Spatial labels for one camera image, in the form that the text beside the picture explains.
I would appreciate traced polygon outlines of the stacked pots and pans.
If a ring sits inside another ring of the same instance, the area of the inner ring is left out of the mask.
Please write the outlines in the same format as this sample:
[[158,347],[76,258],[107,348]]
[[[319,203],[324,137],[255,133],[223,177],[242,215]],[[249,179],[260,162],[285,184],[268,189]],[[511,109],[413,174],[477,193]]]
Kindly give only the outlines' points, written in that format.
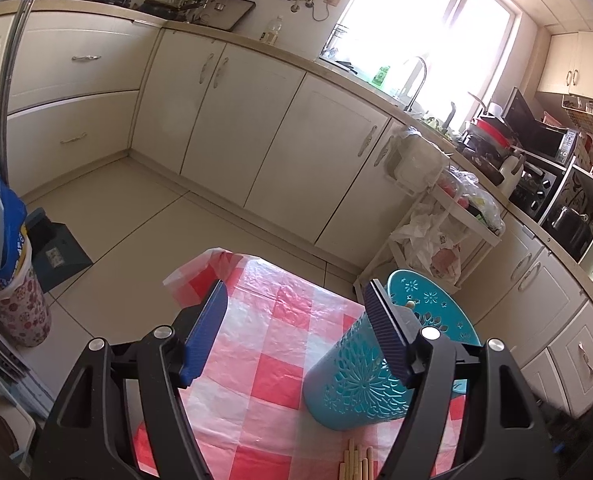
[[485,120],[467,122],[457,143],[457,152],[494,185],[499,186],[505,180],[500,169],[512,154],[512,146],[498,129]]

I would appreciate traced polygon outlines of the dark blue dustpan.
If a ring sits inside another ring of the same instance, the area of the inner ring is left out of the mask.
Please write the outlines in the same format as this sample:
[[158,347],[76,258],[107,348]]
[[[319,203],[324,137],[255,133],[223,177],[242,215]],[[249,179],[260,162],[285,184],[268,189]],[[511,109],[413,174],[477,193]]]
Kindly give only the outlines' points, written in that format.
[[44,292],[92,266],[68,226],[52,221],[42,208],[33,210],[25,225],[32,245],[33,268]]

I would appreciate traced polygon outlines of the white hanging trash bin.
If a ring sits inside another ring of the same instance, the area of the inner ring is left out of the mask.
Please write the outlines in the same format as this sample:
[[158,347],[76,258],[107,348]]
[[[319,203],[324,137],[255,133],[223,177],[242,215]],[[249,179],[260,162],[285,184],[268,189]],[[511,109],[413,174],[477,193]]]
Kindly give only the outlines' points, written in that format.
[[417,130],[392,135],[385,157],[385,174],[404,193],[416,196],[433,186],[448,167],[449,157]]

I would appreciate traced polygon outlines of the black microwave oven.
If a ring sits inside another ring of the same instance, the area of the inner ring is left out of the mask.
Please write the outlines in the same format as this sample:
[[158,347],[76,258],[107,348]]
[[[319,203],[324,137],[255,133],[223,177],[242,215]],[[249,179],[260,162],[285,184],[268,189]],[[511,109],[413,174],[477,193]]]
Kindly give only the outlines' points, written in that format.
[[537,120],[519,88],[513,87],[502,120],[517,137],[524,151],[567,166],[574,154],[577,131],[548,126]]

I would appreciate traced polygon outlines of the floral trash can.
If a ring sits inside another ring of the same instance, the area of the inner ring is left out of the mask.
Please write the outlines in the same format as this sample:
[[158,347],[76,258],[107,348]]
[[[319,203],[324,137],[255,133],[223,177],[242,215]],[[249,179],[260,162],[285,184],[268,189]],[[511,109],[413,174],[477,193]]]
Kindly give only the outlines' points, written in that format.
[[0,328],[17,344],[34,348],[48,337],[51,314],[32,263],[32,245],[24,238],[22,266],[10,284],[0,290]]

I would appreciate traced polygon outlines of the black toaster oven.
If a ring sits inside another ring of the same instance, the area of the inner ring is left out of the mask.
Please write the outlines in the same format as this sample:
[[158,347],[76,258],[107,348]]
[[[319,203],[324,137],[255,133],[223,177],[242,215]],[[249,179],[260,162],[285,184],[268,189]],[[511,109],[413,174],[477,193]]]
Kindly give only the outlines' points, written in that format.
[[510,196],[510,202],[539,222],[546,213],[563,172],[539,160],[525,160],[517,187]]

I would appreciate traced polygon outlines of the kitchen faucet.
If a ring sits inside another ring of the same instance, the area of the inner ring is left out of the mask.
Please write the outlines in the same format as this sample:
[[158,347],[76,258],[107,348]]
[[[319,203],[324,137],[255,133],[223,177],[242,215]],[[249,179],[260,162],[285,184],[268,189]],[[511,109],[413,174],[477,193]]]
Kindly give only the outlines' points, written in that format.
[[418,100],[418,96],[426,82],[427,78],[427,65],[425,59],[422,56],[415,57],[415,65],[412,67],[408,81],[406,82],[406,96],[407,102],[403,108],[406,112],[410,113],[415,106],[415,101]]

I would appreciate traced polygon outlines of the clear plastic bottle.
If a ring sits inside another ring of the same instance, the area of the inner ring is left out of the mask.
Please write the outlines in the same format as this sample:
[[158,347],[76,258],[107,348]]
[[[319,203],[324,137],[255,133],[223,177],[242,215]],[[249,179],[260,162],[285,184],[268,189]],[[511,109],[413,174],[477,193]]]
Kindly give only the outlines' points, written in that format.
[[262,44],[268,44],[274,46],[278,40],[283,25],[283,17],[281,15],[276,16],[268,22],[264,32],[261,34],[260,41]]

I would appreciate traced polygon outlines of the teal perforated utensil basket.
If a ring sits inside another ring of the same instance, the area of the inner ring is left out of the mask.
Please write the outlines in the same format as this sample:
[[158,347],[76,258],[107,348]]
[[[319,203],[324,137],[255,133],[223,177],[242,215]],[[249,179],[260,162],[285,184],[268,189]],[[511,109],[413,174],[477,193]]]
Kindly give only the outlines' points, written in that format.
[[[481,342],[456,301],[430,278],[397,270],[389,276],[386,291],[397,306],[412,301],[422,326],[463,344]],[[368,315],[362,314],[306,373],[303,396],[319,424],[345,431],[405,417],[413,391],[389,370]]]

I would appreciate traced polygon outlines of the red checkered plastic tablecloth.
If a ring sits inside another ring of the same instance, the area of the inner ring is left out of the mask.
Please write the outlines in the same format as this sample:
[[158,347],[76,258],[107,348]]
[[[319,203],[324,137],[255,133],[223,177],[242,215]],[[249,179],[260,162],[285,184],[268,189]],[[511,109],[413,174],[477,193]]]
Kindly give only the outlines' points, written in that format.
[[360,304],[253,256],[212,248],[163,284],[182,307],[225,282],[228,310],[202,375],[180,399],[216,479],[336,479],[348,445],[380,470],[399,422],[337,432],[310,416],[307,370],[351,327]]

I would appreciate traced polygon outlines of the green dish soap bottle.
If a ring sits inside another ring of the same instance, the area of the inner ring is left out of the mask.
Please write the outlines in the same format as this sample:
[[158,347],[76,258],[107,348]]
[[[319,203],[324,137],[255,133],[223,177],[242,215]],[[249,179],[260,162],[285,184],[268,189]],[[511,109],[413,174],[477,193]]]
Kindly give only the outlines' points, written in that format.
[[377,72],[377,75],[375,75],[372,78],[371,84],[373,84],[377,88],[380,88],[384,82],[387,73],[389,73],[389,66],[380,67],[379,71]]

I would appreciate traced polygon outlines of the white rolling storage cart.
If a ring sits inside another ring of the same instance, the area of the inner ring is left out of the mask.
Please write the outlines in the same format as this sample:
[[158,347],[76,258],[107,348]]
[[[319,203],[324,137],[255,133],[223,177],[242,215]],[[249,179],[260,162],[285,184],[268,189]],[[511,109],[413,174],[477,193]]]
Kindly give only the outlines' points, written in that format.
[[415,199],[358,275],[356,295],[361,298],[363,286],[390,263],[398,270],[430,278],[450,295],[456,294],[499,245],[503,234],[502,204],[475,174],[449,167],[432,188]]

